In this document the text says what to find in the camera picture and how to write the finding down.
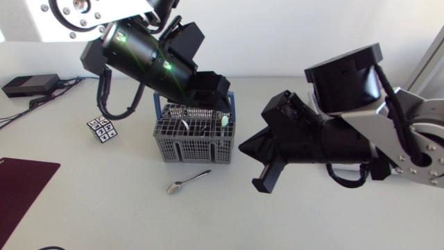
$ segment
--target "black cable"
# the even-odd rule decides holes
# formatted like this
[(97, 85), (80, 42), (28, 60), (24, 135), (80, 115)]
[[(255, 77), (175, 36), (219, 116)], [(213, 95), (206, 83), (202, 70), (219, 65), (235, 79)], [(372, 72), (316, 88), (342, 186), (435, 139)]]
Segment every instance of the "black cable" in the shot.
[(361, 177), (356, 181), (347, 180), (347, 179), (337, 176), (334, 173), (333, 167), (330, 163), (327, 164), (327, 171), (328, 171), (328, 175), (330, 175), (332, 177), (332, 179), (334, 181), (336, 181), (339, 185), (346, 187), (346, 188), (359, 188), (366, 182), (366, 179), (367, 179), (367, 176), (368, 176), (368, 173), (370, 170), (369, 170), (367, 164), (361, 164), (359, 166), (359, 174)]
[(73, 79), (69, 79), (69, 80), (65, 80), (65, 81), (60, 81), (59, 83), (67, 83), (67, 81), (74, 81), (74, 83), (69, 84), (66, 86), (65, 90), (63, 90), (62, 92), (56, 94), (56, 95), (52, 95), (49, 98), (46, 98), (45, 101), (42, 102), (36, 102), (34, 103), (28, 110), (25, 110), (24, 112), (18, 113), (16, 115), (11, 115), (10, 117), (5, 117), (5, 118), (1, 118), (3, 121), (0, 121), (1, 123), (5, 123), (3, 125), (0, 126), (0, 129), (6, 127), (7, 125), (9, 125), (11, 122), (15, 121), (16, 119), (19, 119), (20, 117), (23, 117), (24, 115), (28, 114), (30, 111), (35, 110), (36, 108), (62, 96), (64, 93), (68, 92), (70, 89), (72, 89), (72, 87), (76, 86), (77, 84), (79, 84), (83, 79), (85, 78), (81, 78), (81, 77), (77, 77), (77, 78), (73, 78)]
[(402, 110), (401, 103), (396, 97), (393, 88), (391, 87), (389, 80), (387, 79), (384, 71), (379, 65), (375, 65), (375, 71), (381, 81), (381, 85), (384, 91), (387, 93), (386, 104), (390, 111), (391, 118), (395, 124), (396, 133), (398, 134), (398, 139), (404, 151), (411, 157), (411, 161), (415, 165), (422, 165), (423, 157), (422, 152), (418, 143), (416, 142), (413, 133), (410, 129), (410, 123), (405, 117), (404, 111)]
[(106, 108), (106, 101), (108, 100), (108, 95), (110, 94), (111, 75), (111, 69), (105, 66), (99, 78), (99, 88), (97, 90), (97, 106), (99, 107), (99, 110), (102, 112), (103, 116), (107, 119), (118, 120), (127, 118), (135, 111), (137, 105), (139, 105), (139, 101), (144, 93), (145, 84), (139, 84), (139, 88), (137, 89), (136, 95), (134, 96), (133, 103), (131, 104), (131, 107), (127, 108), (126, 112), (120, 115), (111, 115)]

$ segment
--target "spoon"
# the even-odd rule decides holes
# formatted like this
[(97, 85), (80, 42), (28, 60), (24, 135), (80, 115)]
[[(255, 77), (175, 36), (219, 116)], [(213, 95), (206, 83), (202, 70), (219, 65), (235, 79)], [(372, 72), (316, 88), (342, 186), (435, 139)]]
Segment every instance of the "spoon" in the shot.
[(180, 187), (182, 186), (183, 183), (186, 183), (187, 181), (194, 180), (195, 178), (202, 177), (202, 176), (207, 175), (207, 174), (209, 174), (209, 173), (211, 173), (211, 170), (207, 170), (207, 171), (205, 171), (205, 172), (202, 172), (202, 173), (196, 175), (195, 177), (190, 178), (190, 179), (188, 179), (188, 180), (186, 180), (186, 181), (176, 181), (175, 183), (171, 184), (171, 185), (168, 187), (168, 189), (166, 190), (166, 192), (169, 193), (169, 194), (172, 194), (172, 193), (174, 193), (176, 190), (180, 189)]

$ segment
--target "basket handle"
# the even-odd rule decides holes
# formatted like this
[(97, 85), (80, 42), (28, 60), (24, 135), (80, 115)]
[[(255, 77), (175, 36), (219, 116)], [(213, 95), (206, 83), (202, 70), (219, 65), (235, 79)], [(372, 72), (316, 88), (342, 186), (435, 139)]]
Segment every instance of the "basket handle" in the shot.
[[(154, 91), (153, 97), (154, 97), (155, 116), (157, 117), (158, 120), (160, 120), (162, 118), (162, 111), (160, 110), (160, 94)], [(234, 102), (234, 92), (228, 91), (227, 97), (230, 99), (232, 120), (233, 122), (236, 122), (236, 103)]]

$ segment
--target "metal frame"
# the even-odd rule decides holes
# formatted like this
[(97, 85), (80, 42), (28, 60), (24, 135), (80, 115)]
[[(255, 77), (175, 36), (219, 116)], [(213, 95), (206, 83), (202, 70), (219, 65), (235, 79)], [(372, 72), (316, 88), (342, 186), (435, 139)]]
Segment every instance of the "metal frame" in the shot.
[(420, 94), (444, 65), (444, 26), (406, 82), (409, 92)]

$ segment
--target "white wall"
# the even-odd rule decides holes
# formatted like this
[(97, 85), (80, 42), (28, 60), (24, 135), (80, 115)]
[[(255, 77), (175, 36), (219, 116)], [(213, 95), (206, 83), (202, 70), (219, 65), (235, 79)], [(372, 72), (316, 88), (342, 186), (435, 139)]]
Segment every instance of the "white wall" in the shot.
[[(173, 14), (195, 21), (206, 36), (195, 57), (200, 70), (303, 76), (316, 63), (380, 42), (382, 66), (402, 85), (444, 24), (442, 10), (442, 0), (182, 0)], [(1, 43), (0, 85), (24, 74), (86, 75), (84, 46)]]

